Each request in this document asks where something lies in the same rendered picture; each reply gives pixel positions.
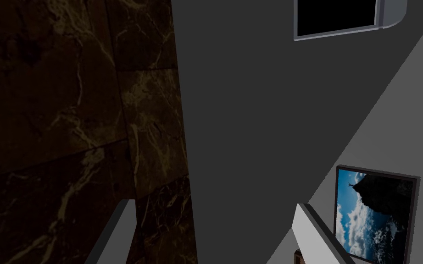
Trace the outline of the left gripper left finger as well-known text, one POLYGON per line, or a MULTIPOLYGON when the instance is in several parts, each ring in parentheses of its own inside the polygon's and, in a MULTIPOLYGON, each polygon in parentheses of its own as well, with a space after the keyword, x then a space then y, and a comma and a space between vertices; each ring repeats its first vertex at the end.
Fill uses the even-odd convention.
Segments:
POLYGON ((136 226, 135 200, 121 200, 93 246, 85 264, 126 264, 136 226))

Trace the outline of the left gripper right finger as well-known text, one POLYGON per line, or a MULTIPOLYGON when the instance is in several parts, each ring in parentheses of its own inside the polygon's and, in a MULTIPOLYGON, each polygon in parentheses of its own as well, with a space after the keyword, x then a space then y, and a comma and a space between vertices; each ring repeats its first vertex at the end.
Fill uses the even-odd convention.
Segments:
POLYGON ((306 264, 356 264, 308 203, 298 203, 292 230, 306 264))

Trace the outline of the framed sky and rock picture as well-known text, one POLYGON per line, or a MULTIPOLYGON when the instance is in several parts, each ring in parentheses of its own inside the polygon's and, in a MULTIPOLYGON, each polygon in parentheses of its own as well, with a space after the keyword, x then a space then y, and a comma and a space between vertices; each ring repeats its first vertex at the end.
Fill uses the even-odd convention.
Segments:
POLYGON ((410 264, 420 178, 338 165, 333 233, 369 264, 410 264))

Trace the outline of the grey framed dark window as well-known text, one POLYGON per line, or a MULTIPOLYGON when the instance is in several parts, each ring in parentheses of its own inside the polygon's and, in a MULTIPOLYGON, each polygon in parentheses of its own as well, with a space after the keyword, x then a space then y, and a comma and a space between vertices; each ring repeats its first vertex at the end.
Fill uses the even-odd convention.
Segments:
POLYGON ((408 0, 294 0, 294 41, 389 28, 408 0))

